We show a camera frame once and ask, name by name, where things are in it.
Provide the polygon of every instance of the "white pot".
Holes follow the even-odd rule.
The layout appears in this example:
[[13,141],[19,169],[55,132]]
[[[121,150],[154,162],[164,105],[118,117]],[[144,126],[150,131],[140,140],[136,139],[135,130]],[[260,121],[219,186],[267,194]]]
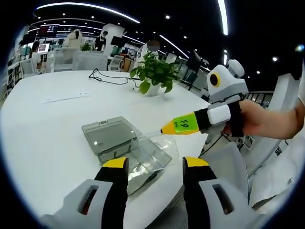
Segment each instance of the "white pot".
[[161,83],[157,84],[157,85],[152,85],[152,83],[150,82],[151,86],[149,87],[148,91],[147,91],[147,95],[148,96],[156,96],[158,95],[158,91],[161,87]]

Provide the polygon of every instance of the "ceiling light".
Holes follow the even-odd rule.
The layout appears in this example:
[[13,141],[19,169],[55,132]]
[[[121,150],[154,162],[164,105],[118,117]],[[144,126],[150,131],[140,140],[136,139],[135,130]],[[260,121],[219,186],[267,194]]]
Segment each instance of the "ceiling light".
[[228,56],[227,54],[224,55],[224,65],[227,65],[227,59],[228,59]]
[[[78,21],[93,21],[93,20],[89,20],[89,19],[80,19],[80,18],[55,18],[55,19],[46,19],[46,20],[43,20],[42,22],[47,22],[47,21],[58,21],[58,20],[67,20],[67,19],[71,19],[71,20],[78,20]],[[101,22],[101,21],[93,21],[95,23],[100,23],[100,24],[105,24],[104,22]],[[37,22],[34,22],[32,23],[32,25],[35,25],[35,24],[39,24],[41,23],[41,21],[37,21]]]
[[93,32],[81,32],[81,33],[93,34]]
[[82,28],[87,28],[87,29],[93,29],[93,30],[103,30],[95,27],[89,27],[89,26],[83,26],[83,25],[59,25],[59,26],[68,26],[68,27],[82,27]]
[[96,9],[100,9],[100,10],[105,10],[111,13],[115,13],[117,15],[120,15],[122,17],[125,17],[135,23],[140,24],[140,22],[134,18],[131,18],[125,14],[122,14],[118,11],[103,7],[103,6],[97,6],[97,5],[92,5],[92,4],[88,4],[88,3],[78,3],[78,2],[61,2],[61,3],[51,3],[51,4],[47,4],[47,5],[43,5],[43,6],[39,6],[36,10],[41,9],[41,8],[45,8],[45,7],[51,7],[51,6],[64,6],[64,5],[74,5],[74,6],[86,6],[86,7],[92,7],[92,8],[96,8]]
[[139,43],[141,43],[141,44],[145,44],[144,42],[138,41],[138,40],[136,40],[136,39],[134,39],[134,38],[131,38],[131,37],[128,37],[128,36],[125,36],[125,35],[123,35],[123,37],[126,37],[126,38],[128,38],[128,39],[130,39],[130,40],[133,40],[133,41],[135,41],[135,42],[139,42]]
[[158,50],[158,52],[161,52],[161,53],[163,53],[164,55],[166,55],[166,53],[162,52],[161,50]]
[[35,31],[35,30],[38,30],[39,28],[36,28],[36,29],[32,29],[32,30],[29,30],[28,32],[32,32],[32,31]]
[[220,14],[221,14],[221,20],[223,24],[223,33],[224,35],[228,35],[228,20],[227,20],[227,12],[225,9],[225,3],[224,0],[217,0],[219,9],[220,9]]
[[295,48],[295,50],[296,50],[297,52],[303,51],[303,50],[304,50],[304,45],[303,45],[303,44],[298,45],[298,46]]
[[189,58],[184,52],[182,52],[181,49],[179,49],[176,45],[174,45],[169,39],[163,37],[162,35],[159,35],[161,38],[163,38],[164,40],[166,40],[167,42],[169,42],[169,44],[171,44],[173,47],[175,47],[177,50],[179,50],[179,52],[181,52],[186,58]]
[[59,25],[59,24],[47,24],[46,23],[44,25],[41,25],[41,26],[52,26],[52,25]]

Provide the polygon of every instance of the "computer monitor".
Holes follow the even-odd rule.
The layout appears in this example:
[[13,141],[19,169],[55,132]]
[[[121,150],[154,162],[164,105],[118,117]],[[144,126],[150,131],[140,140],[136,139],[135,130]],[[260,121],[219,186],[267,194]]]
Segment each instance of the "computer monitor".
[[37,53],[48,52],[49,46],[50,46],[49,43],[39,45]]
[[111,45],[116,45],[118,46],[118,48],[124,47],[125,43],[125,39],[116,36],[113,36],[113,39],[111,41]]
[[38,37],[55,37],[59,25],[42,25],[38,30]]
[[26,45],[28,43],[34,42],[35,41],[35,36],[36,34],[33,32],[30,32],[29,34],[25,34],[23,36],[22,41],[20,42],[20,45]]
[[196,53],[195,50],[193,50],[191,52],[191,55],[189,56],[186,66],[188,66],[189,69],[191,69],[195,72],[198,72],[201,62],[202,62],[202,60],[201,60],[200,56]]
[[121,53],[122,53],[122,54],[128,54],[128,49],[123,48],[122,51],[121,51]]

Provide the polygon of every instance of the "black ceiling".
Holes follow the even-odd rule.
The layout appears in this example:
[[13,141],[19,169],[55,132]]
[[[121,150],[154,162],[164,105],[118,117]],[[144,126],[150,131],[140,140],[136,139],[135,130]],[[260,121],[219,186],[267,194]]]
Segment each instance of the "black ceiling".
[[[55,2],[61,1],[49,0],[44,1],[44,4]],[[142,42],[147,42],[152,36],[158,37],[163,52],[174,51],[183,57],[182,53],[161,39],[159,34],[176,44],[185,54],[197,49],[198,54],[209,61],[210,69],[223,63],[224,50],[227,50],[230,59],[237,59],[244,66],[244,78],[249,90],[273,90],[279,75],[288,72],[295,75],[295,72],[298,74],[301,69],[298,62],[298,69],[295,70],[295,48],[298,44],[305,43],[305,20],[302,17],[304,7],[300,2],[302,1],[225,0],[228,36],[223,35],[217,0],[91,0],[91,4],[127,14],[141,23],[137,24],[122,16],[83,6],[42,8],[35,12],[41,19],[36,18],[33,22],[78,18],[106,24],[120,23],[127,31],[126,35],[139,38]],[[166,15],[170,15],[171,18],[165,19]],[[103,27],[103,24],[92,21],[87,21],[87,24],[80,20],[65,21],[65,24]],[[63,20],[47,23],[63,24]],[[95,30],[82,28],[81,31]],[[272,57],[277,57],[278,61],[273,62]]]

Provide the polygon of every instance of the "person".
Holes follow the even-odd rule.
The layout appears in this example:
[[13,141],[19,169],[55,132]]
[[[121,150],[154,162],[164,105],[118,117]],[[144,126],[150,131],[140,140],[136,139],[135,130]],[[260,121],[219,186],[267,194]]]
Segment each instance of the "person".
[[41,55],[38,52],[39,42],[34,42],[32,45],[32,50],[30,51],[29,59],[32,59],[35,71],[41,68],[42,60]]
[[[273,213],[286,200],[304,165],[305,156],[305,66],[298,91],[299,103],[285,113],[269,111],[249,100],[241,101],[244,134],[274,139],[292,139],[278,158],[260,168],[251,179],[250,205],[258,213]],[[223,130],[230,133],[227,125]]]
[[63,47],[81,49],[82,33],[76,27],[71,28],[71,33],[64,40]]
[[95,39],[94,49],[98,52],[103,52],[106,47],[106,36],[108,35],[107,31],[104,31],[100,36]]
[[15,58],[15,60],[20,61],[20,59],[21,59],[21,50],[22,50],[22,41],[20,41],[18,43],[18,45],[16,44],[15,47],[12,50],[14,51],[14,58]]
[[158,50],[160,48],[160,42],[156,39],[149,40],[146,44],[142,45],[142,47],[138,50],[136,60],[134,62],[134,68],[139,66],[139,63],[144,60],[144,56],[152,52],[156,58],[158,58]]

